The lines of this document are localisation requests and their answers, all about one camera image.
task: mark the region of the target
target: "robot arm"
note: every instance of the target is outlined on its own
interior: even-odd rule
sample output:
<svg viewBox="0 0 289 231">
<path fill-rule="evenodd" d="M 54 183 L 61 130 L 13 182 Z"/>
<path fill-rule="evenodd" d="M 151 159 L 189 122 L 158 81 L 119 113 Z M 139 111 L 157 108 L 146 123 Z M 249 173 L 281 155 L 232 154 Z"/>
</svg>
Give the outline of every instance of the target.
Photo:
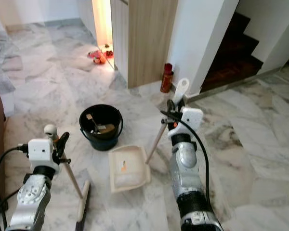
<svg viewBox="0 0 289 231">
<path fill-rule="evenodd" d="M 28 143 L 28 157 L 33 173 L 25 181 L 17 194 L 17 208 L 6 231 L 40 231 L 44 223 L 45 208 L 50 201 L 52 179 L 60 170 L 65 133 L 53 148 L 51 139 L 32 139 Z"/>
<path fill-rule="evenodd" d="M 202 120 L 203 113 L 199 109 L 179 108 L 176 112 L 174 104 L 168 102 L 168 113 L 178 117 L 193 130 Z M 191 142 L 192 133 L 182 123 L 167 118 L 168 137 L 172 142 L 170 172 L 172 189 L 176 198 L 181 217 L 183 231 L 222 231 L 211 205 L 203 193 L 203 185 L 199 178 L 196 150 L 197 145 Z"/>
</svg>

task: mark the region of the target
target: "white knob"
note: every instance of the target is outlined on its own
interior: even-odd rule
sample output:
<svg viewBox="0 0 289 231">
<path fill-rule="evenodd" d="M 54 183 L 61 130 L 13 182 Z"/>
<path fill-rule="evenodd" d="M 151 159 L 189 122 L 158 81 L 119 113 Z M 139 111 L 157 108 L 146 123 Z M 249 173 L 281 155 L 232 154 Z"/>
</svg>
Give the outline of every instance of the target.
<svg viewBox="0 0 289 231">
<path fill-rule="evenodd" d="M 53 141 L 59 138 L 57 134 L 57 127 L 53 124 L 46 125 L 44 127 L 44 133 L 48 135 L 48 137 L 51 138 Z"/>
</svg>

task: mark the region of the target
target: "marble floor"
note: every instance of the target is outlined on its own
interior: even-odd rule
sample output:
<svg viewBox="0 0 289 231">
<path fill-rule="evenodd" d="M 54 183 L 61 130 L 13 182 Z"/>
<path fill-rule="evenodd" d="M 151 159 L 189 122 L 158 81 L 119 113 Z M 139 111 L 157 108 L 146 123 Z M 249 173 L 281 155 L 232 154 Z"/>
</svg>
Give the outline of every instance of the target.
<svg viewBox="0 0 289 231">
<path fill-rule="evenodd" d="M 14 28 L 9 42 L 0 64 L 14 87 L 5 148 L 44 137 L 43 127 L 54 123 L 59 134 L 70 132 L 66 155 L 79 184 L 92 184 L 85 230 L 180 230 L 166 134 L 150 162 L 150 184 L 111 194 L 107 152 L 90 146 L 78 122 L 91 105 L 113 105 L 124 119 L 116 147 L 138 144 L 148 151 L 159 130 L 159 109 L 172 94 L 160 93 L 160 82 L 127 90 L 109 64 L 94 65 L 86 54 L 97 49 L 95 40 L 76 20 Z M 198 133 L 208 149 L 211 201 L 224 230 L 289 231 L 289 67 L 188 106 L 204 111 Z M 203 180 L 200 150 L 197 156 Z M 21 185 L 29 166 L 23 154 L 7 157 L 6 194 Z M 64 169 L 51 192 L 43 230 L 73 230 L 78 200 Z M 8 219 L 15 197 L 9 204 Z"/>
</svg>

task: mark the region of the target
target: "wooden stair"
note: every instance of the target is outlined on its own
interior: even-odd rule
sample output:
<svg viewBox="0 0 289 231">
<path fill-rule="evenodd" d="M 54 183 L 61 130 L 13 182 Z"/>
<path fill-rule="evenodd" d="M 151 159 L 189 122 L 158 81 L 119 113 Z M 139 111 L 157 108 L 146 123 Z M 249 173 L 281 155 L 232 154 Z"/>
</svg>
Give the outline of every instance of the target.
<svg viewBox="0 0 289 231">
<path fill-rule="evenodd" d="M 260 70 L 263 63 L 251 55 L 259 41 L 243 34 L 249 21 L 234 13 L 201 92 L 245 79 Z"/>
</svg>

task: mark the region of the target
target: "bucket handle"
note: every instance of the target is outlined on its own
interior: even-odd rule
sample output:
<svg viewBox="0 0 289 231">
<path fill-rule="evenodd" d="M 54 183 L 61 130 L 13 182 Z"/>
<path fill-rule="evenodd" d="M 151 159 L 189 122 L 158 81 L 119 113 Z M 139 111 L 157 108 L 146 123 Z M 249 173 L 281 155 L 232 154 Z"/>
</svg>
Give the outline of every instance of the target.
<svg viewBox="0 0 289 231">
<path fill-rule="evenodd" d="M 120 128 L 119 133 L 118 133 L 114 138 L 112 138 L 111 140 L 117 139 L 117 138 L 119 137 L 119 135 L 121 134 L 122 130 L 123 130 L 123 118 L 122 118 L 122 115 L 121 115 L 121 113 L 120 113 L 119 110 L 118 110 L 118 112 L 119 112 L 119 116 L 120 116 L 120 120 L 121 120 L 121 128 Z M 88 141 L 92 142 L 92 140 L 86 136 L 86 134 L 84 133 L 84 131 L 83 131 L 82 128 L 80 128 L 80 131 L 81 131 L 81 133 L 83 134 L 83 136 L 84 136 Z"/>
</svg>

